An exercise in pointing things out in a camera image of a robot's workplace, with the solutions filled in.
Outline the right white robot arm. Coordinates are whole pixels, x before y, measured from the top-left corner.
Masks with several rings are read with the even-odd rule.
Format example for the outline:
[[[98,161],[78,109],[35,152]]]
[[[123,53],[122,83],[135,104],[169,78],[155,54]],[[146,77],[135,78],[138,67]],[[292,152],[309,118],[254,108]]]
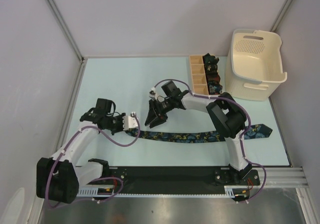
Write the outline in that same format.
[[[161,88],[165,93],[163,101],[158,100],[155,87],[149,92],[149,110],[144,125],[154,128],[165,123],[167,113],[173,109],[207,113],[227,144],[231,180],[237,185],[247,181],[252,164],[247,160],[244,148],[245,122],[249,120],[245,110],[227,92],[212,96],[195,94],[190,89],[181,91],[172,79]]]

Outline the navy floral patterned tie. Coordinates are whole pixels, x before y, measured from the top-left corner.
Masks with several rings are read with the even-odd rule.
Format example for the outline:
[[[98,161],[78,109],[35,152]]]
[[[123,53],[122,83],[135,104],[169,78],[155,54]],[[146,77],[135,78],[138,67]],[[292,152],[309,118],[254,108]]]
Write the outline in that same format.
[[[250,127],[248,132],[244,134],[245,140],[269,138],[273,130],[264,124],[255,124]],[[141,130],[138,137],[140,139],[170,142],[170,143],[218,143],[224,142],[225,138],[216,130],[198,132],[198,133],[172,133],[159,131],[144,131]]]

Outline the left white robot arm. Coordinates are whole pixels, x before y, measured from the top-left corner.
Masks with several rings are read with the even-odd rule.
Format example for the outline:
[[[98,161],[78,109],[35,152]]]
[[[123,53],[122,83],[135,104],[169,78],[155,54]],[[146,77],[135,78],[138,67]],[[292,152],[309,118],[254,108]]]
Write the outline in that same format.
[[[85,112],[76,133],[51,157],[42,157],[36,165],[36,195],[47,201],[72,203],[79,188],[110,180],[111,170],[106,160],[92,158],[83,166],[76,164],[88,145],[101,133],[123,131],[125,113],[116,113],[116,104],[99,98],[95,107]]]

